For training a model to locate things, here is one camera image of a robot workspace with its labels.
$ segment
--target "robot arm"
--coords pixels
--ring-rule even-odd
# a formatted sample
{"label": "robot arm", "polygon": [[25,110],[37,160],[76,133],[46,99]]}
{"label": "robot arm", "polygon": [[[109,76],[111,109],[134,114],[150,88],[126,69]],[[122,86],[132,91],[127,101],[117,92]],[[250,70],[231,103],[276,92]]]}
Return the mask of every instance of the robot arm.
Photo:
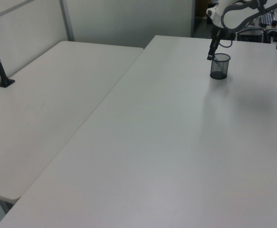
{"label": "robot arm", "polygon": [[207,10],[208,16],[213,21],[211,30],[212,42],[208,60],[212,60],[220,40],[227,33],[239,32],[254,18],[277,8],[277,0],[219,0],[219,4]]}

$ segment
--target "mesh pen holder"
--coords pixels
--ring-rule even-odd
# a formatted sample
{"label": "mesh pen holder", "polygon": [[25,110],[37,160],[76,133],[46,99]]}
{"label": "mesh pen holder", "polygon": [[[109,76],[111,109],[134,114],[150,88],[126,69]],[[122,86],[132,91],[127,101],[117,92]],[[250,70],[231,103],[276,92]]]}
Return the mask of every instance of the mesh pen holder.
{"label": "mesh pen holder", "polygon": [[230,56],[223,53],[217,53],[214,55],[211,63],[210,77],[217,80],[227,78],[228,65]]}

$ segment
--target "table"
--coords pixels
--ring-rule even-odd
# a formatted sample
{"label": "table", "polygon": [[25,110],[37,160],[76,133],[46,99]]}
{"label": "table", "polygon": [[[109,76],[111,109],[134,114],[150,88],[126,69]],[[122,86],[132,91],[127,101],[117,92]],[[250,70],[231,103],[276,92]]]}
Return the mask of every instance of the table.
{"label": "table", "polygon": [[61,42],[0,88],[0,199],[23,195],[141,52]]}
{"label": "table", "polygon": [[277,227],[276,47],[209,44],[156,36],[0,228]]}

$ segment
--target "white wall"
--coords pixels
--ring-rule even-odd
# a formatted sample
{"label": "white wall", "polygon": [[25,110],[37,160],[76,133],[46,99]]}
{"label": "white wall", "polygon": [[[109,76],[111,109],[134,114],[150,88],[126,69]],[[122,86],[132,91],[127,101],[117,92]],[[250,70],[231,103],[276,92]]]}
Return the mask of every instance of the white wall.
{"label": "white wall", "polygon": [[75,41],[145,48],[155,35],[191,36],[193,0],[64,0]]}
{"label": "white wall", "polygon": [[0,59],[8,77],[63,40],[59,0],[34,0],[0,17]]}

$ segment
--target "floor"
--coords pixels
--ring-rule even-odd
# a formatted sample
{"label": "floor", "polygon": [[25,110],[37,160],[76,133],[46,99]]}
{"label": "floor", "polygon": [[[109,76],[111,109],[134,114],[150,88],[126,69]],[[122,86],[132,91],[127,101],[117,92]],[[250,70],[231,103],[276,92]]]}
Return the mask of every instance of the floor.
{"label": "floor", "polygon": [[195,18],[194,20],[194,38],[206,38],[210,36],[211,26],[207,24],[207,19]]}

